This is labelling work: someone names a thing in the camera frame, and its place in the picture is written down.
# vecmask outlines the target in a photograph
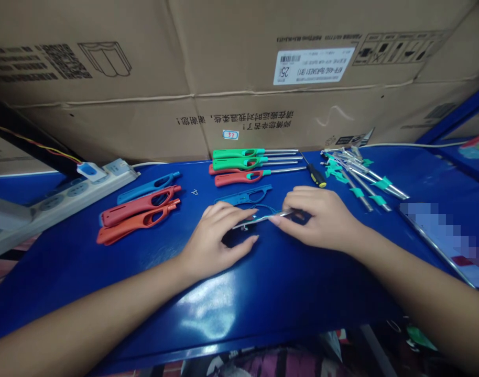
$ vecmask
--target right hand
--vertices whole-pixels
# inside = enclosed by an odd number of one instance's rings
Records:
[[[283,202],[283,210],[289,208],[301,209],[312,217],[305,225],[280,216],[269,219],[282,231],[309,246],[350,252],[360,246],[360,234],[367,229],[330,190],[294,187]]]

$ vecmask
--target white cable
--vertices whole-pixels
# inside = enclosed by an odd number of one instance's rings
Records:
[[[409,143],[379,143],[379,144],[367,144],[367,145],[364,145],[364,146],[361,146],[360,148],[365,148],[365,147],[396,147],[396,146],[400,146],[400,147],[424,147],[424,148],[444,148],[444,147],[452,147],[452,146],[455,146],[455,145],[461,145],[461,144],[465,144],[467,141],[462,141],[462,142],[459,142],[459,143],[452,143],[452,144],[442,144],[442,145],[430,145],[430,144],[409,144]]]
[[[131,167],[134,169],[134,168],[139,168],[139,167],[142,167],[142,166],[149,166],[149,165],[164,165],[164,164],[167,164],[167,162],[142,162],[142,163],[139,163],[139,164],[135,164],[135,165],[131,165]]]

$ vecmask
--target finger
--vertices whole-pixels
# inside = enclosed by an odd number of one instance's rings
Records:
[[[281,216],[271,216],[269,221],[271,221],[286,234],[289,234],[301,241],[303,241],[304,237],[308,234],[308,229],[305,228],[304,225],[296,224],[287,218]]]
[[[256,208],[251,208],[231,213],[217,223],[217,231],[219,231],[221,235],[224,235],[228,230],[231,230],[233,226],[238,224],[240,221],[247,219],[249,216],[252,216],[256,212]]]
[[[201,215],[201,218],[205,218],[206,215],[208,214],[208,212],[210,212],[210,210],[211,210],[212,208],[213,208],[213,206],[208,206],[208,207],[204,210],[203,214]]]
[[[224,257],[227,260],[227,264],[229,266],[232,266],[238,260],[240,260],[245,255],[247,255],[251,251],[254,243],[257,241],[258,238],[259,238],[259,235],[250,236],[239,245],[236,245],[235,247],[229,250],[226,250],[224,253],[225,254]]]
[[[203,214],[203,218],[212,217],[217,212],[223,210],[224,208],[229,208],[229,207],[233,207],[233,206],[231,204],[227,203],[227,202],[217,202],[215,205],[211,206],[211,208],[208,207],[210,210],[208,210],[208,208],[206,209],[208,211],[208,213],[206,215]]]
[[[241,211],[242,211],[242,209],[237,208],[237,207],[224,208],[224,209],[218,211],[213,216],[211,216],[210,219],[211,219],[212,222],[217,223],[217,222],[221,221],[224,217],[227,217],[232,213],[241,212]]]
[[[319,191],[321,188],[314,186],[295,186],[294,191]]]
[[[313,216],[316,215],[314,198],[304,195],[287,195],[283,208],[301,209]]]

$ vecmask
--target blue workbench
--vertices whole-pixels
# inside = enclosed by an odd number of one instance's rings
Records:
[[[372,147],[362,154],[375,163],[411,201],[449,202],[479,193],[479,184],[420,148]],[[318,164],[318,152],[308,152]],[[306,171],[275,174],[254,185],[217,188],[210,162],[141,168],[141,176],[121,191],[179,170],[182,203],[158,227],[139,230],[112,246],[95,243],[98,215],[116,205],[112,194],[50,228],[37,240],[0,286],[0,337],[73,300],[153,267],[177,255],[201,214],[216,198],[271,184],[263,204],[281,208],[296,185],[311,185]],[[448,271],[401,216],[375,206],[366,213],[349,188],[328,179],[350,211],[399,246]],[[384,195],[396,208],[398,201]],[[257,225],[260,239],[232,269],[179,294],[123,341],[94,373],[143,368],[203,354],[262,346],[399,318],[401,309],[358,262],[335,251],[304,246],[270,222]]]

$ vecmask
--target screwdriver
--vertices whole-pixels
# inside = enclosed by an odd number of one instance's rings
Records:
[[[308,160],[306,160],[306,157],[304,157],[304,154],[302,154],[302,152],[301,152],[301,156],[302,156],[302,158],[304,158],[306,164],[308,164],[308,170],[309,170],[309,173],[311,175],[311,179],[313,180],[315,185],[318,186],[321,189],[324,188],[325,186],[327,186],[327,182],[325,181],[325,177],[323,176],[323,174],[320,173],[320,171],[317,170],[313,166],[313,164],[310,164],[308,162]]]

